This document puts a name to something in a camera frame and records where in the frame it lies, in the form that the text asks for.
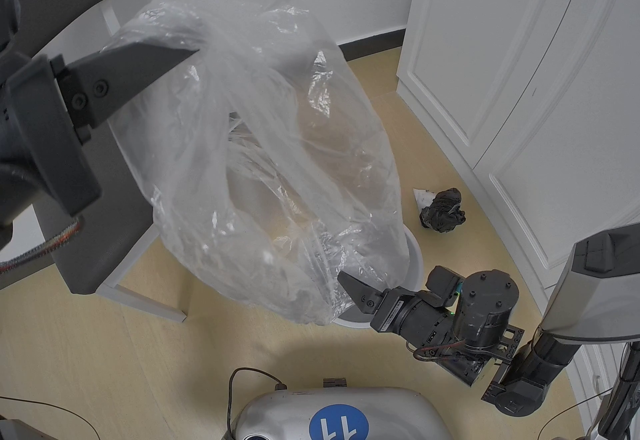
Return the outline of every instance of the floor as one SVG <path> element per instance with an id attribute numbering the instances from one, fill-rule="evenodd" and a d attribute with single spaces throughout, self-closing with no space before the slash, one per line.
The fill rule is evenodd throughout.
<path id="1" fill-rule="evenodd" d="M 512 324 L 530 336 L 540 321 L 531 294 L 476 200 L 444 154 L 394 92 L 399 50 L 350 63 L 380 115 L 402 185 L 404 222 L 417 237 L 426 270 L 440 264 L 468 275 L 507 271 L 520 288 Z M 455 186 L 467 222 L 448 234 L 420 226 L 412 188 Z M 158 241 L 124 284 L 188 312 L 183 324 L 106 299 L 68 293 L 55 267 L 0 291 L 0 394 L 44 400 L 80 413 L 102 440 L 220 438 L 228 376 L 249 365 L 291 389 L 346 377 L 351 386 L 400 386 L 432 401 L 456 440 L 534 440 L 541 426 L 575 399 L 562 374 L 530 417 L 509 418 L 480 401 L 491 369 L 472 388 L 434 364 L 414 361 L 404 342 L 371 330 L 296 325 L 261 308 L 228 300 L 191 276 Z M 239 375 L 234 412 L 273 389 L 265 378 Z M 20 418 L 60 440 L 92 438 L 80 419 L 33 404 L 0 400 L 0 414 Z M 542 436 L 583 433 L 574 409 Z"/>

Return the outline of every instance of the white logo symbol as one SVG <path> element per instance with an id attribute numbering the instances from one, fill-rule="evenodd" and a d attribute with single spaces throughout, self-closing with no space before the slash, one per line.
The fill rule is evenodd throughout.
<path id="1" fill-rule="evenodd" d="M 357 430 L 354 429 L 352 431 L 349 431 L 349 424 L 347 423 L 347 417 L 345 415 L 340 417 L 340 420 L 342 421 L 342 438 L 344 440 L 349 440 L 349 438 L 357 433 Z M 331 435 L 329 435 L 329 430 L 326 426 L 326 419 L 320 419 L 320 426 L 322 427 L 323 440 L 331 440 L 332 438 L 334 438 L 334 436 L 336 436 L 337 433 L 335 431 L 331 433 Z"/>

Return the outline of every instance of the chair seat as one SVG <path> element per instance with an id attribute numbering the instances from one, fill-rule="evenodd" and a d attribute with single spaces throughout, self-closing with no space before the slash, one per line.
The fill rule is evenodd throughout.
<path id="1" fill-rule="evenodd" d="M 107 124 L 92 132 L 84 153 L 102 186 L 102 197 L 84 210 L 84 228 L 52 253 L 69 291 L 91 294 L 113 272 L 153 223 L 142 196 Z M 45 238 L 69 225 L 70 217 L 49 196 L 33 205 Z"/>

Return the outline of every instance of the blue circle logo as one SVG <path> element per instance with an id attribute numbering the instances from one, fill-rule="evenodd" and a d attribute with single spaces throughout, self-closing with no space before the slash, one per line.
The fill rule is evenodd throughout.
<path id="1" fill-rule="evenodd" d="M 348 404 L 325 406 L 309 423 L 311 440 L 365 440 L 368 434 L 364 413 Z"/>

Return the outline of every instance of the cabinet door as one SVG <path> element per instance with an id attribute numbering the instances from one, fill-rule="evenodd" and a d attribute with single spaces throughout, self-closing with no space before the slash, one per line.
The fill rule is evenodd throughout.
<path id="1" fill-rule="evenodd" d="M 573 243 L 640 216 L 640 0 L 572 0 L 474 172 L 544 287 Z"/>
<path id="2" fill-rule="evenodd" d="M 413 0 L 398 77 L 474 166 L 570 0 Z"/>

